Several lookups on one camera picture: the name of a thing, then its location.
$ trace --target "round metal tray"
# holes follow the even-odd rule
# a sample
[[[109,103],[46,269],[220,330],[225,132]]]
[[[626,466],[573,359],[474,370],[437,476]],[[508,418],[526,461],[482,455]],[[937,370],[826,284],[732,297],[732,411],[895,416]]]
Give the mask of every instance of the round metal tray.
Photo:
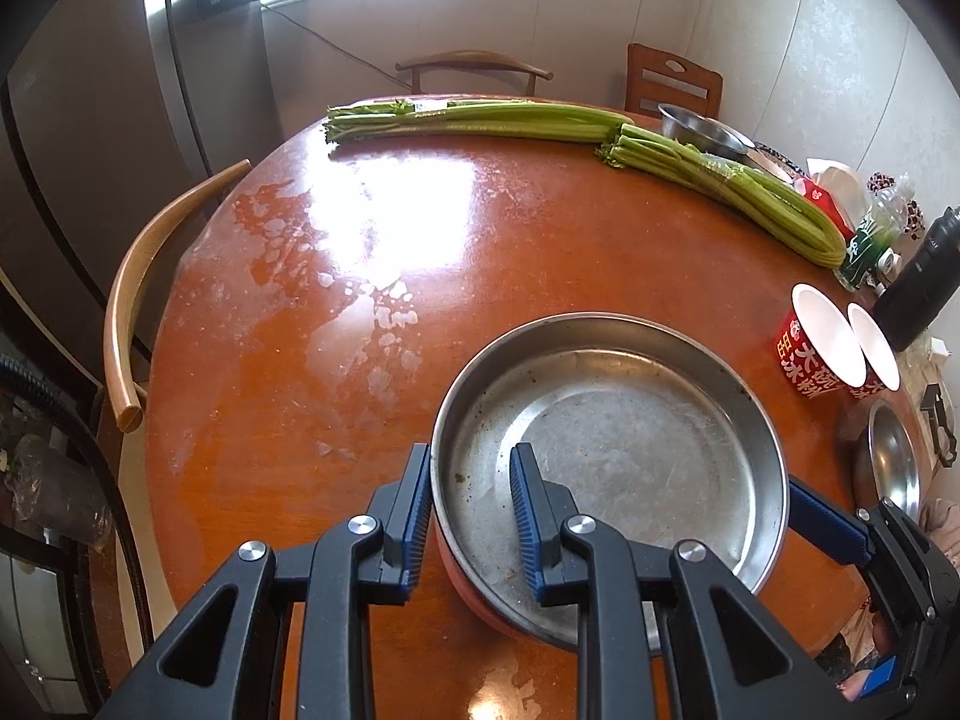
[[[581,512],[627,538],[699,538],[754,592],[770,574],[787,521],[779,441],[743,380],[690,338],[620,314],[538,319],[474,357],[440,406],[430,472],[450,553],[510,623],[571,649],[575,608],[541,608],[523,578],[517,442],[531,442],[544,479],[570,487]]]

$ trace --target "chair backrest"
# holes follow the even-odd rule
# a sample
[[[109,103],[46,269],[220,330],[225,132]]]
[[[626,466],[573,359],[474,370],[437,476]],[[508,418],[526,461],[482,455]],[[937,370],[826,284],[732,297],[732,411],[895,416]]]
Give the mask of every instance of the chair backrest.
[[[191,212],[227,191],[250,170],[250,161],[245,159],[181,194],[140,231],[117,269],[104,321],[104,376],[113,416],[124,433],[136,430],[143,419],[140,401],[145,392],[133,381],[130,344],[147,271],[164,242]]]
[[[435,53],[435,55],[422,56],[419,59],[410,59],[406,62],[397,62],[397,69],[412,70],[413,77],[410,85],[411,91],[415,95],[421,93],[421,84],[419,76],[424,68],[455,68],[458,70],[506,70],[516,73],[526,73],[527,89],[525,95],[531,98],[536,90],[536,80],[543,79],[549,81],[553,79],[553,73],[546,70],[535,68],[519,59],[507,56],[505,53],[495,52],[474,52],[474,50],[462,50],[462,52]]]
[[[702,89],[705,95],[693,90],[669,86],[656,79],[644,77],[643,71],[656,73],[666,79],[680,81],[691,87]],[[642,103],[680,105],[691,111],[715,119],[720,113],[720,97],[723,94],[723,76],[712,70],[695,65],[689,59],[661,52],[640,43],[627,46],[627,101],[624,108],[634,113],[646,110]]]

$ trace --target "table top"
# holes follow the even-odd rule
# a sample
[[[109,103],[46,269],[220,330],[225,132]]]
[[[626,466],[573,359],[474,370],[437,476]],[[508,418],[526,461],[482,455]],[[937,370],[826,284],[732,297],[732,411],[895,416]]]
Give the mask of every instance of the table top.
[[[850,297],[749,220],[613,170],[589,146],[421,137],[334,149],[309,127],[184,255],[157,337],[146,464],[176,604],[249,538],[282,549],[363,512],[411,443],[430,439],[476,352],[569,311],[634,314],[707,346],[765,406],[789,471],[851,508],[834,436],[853,399],[805,399],[776,364],[800,281],[840,306]],[[889,398],[918,436],[906,398]],[[574,656],[478,620],[436,538],[431,528],[413,600],[371,610],[379,716],[572,718]],[[816,651],[865,595],[855,571],[790,532],[760,598]],[[286,716],[298,651],[295,632]]]

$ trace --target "black thermos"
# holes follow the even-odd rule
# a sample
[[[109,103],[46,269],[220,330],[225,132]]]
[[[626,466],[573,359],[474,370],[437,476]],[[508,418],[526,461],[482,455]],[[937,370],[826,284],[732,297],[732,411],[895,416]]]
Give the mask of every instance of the black thermos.
[[[872,314],[896,351],[904,351],[960,287],[960,209],[947,208],[926,238],[877,298]]]

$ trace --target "silver screw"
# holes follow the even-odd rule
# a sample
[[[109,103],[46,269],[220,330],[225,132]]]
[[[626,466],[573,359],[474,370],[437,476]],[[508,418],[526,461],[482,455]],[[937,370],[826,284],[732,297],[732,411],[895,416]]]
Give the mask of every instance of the silver screw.
[[[237,550],[240,560],[253,562],[267,554],[267,545],[263,541],[244,541]]]
[[[566,521],[566,526],[570,528],[571,533],[593,533],[597,529],[597,521],[587,514],[574,514]]]
[[[356,533],[357,536],[365,536],[366,533],[376,528],[376,518],[369,514],[357,514],[356,517],[350,518],[350,522],[347,522],[347,528],[350,528],[350,532]]]
[[[677,552],[680,553],[680,557],[690,562],[700,562],[704,557],[707,557],[707,547],[704,547],[699,541],[693,541],[692,538],[688,541],[681,541],[680,546],[677,547]]]

